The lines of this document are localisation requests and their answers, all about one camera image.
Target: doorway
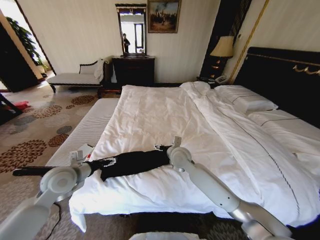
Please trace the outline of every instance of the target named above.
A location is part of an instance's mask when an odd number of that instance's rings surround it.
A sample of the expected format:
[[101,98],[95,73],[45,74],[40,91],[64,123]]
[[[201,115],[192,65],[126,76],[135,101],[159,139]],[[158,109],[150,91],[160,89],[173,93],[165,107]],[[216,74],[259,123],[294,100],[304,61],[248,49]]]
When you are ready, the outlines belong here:
[[[10,23],[12,29],[15,31],[16,35],[19,37],[34,64],[41,72],[41,75],[44,78],[47,75],[52,75],[52,71],[54,72],[54,70],[50,64],[50,61],[39,44],[37,37],[33,33],[32,27],[25,18],[19,3],[15,0],[0,0],[0,9],[2,14]],[[5,88],[6,87],[3,84],[0,84],[1,90]]]

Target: lampshade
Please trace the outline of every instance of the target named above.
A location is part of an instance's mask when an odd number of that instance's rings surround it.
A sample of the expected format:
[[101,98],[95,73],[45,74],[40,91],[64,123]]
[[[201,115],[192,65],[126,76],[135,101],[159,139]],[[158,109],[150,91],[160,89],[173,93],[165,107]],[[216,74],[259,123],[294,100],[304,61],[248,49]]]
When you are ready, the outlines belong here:
[[221,36],[217,45],[210,53],[210,56],[216,57],[232,57],[233,54],[234,36]]

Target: white wall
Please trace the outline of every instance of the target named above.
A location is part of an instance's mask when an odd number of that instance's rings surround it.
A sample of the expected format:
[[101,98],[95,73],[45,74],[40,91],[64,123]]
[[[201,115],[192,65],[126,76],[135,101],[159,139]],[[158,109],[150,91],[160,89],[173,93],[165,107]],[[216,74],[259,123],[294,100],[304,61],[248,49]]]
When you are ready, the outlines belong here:
[[[265,0],[253,0],[234,45],[234,57],[227,62],[223,74],[230,77],[240,53],[251,33]],[[264,47],[302,51],[320,51],[320,0],[270,0],[248,48]],[[244,61],[243,55],[235,79]]]
[[[147,0],[18,0],[53,68],[77,73],[80,63],[121,55],[116,3]],[[200,74],[220,0],[182,0],[178,33],[148,33],[157,82],[187,82]]]

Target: picture frame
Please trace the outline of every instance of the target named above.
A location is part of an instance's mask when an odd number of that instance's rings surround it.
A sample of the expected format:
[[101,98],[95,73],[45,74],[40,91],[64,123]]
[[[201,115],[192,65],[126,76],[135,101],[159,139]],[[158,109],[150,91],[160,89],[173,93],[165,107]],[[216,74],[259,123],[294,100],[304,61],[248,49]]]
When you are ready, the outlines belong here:
[[148,0],[148,33],[176,34],[182,0]]

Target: dark wood dresser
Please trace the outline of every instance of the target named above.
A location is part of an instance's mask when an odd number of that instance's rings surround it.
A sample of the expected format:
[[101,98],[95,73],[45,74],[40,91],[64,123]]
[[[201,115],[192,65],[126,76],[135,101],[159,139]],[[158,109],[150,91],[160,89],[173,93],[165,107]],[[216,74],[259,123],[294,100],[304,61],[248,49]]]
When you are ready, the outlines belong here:
[[121,86],[152,86],[155,82],[154,56],[114,56],[112,62]]

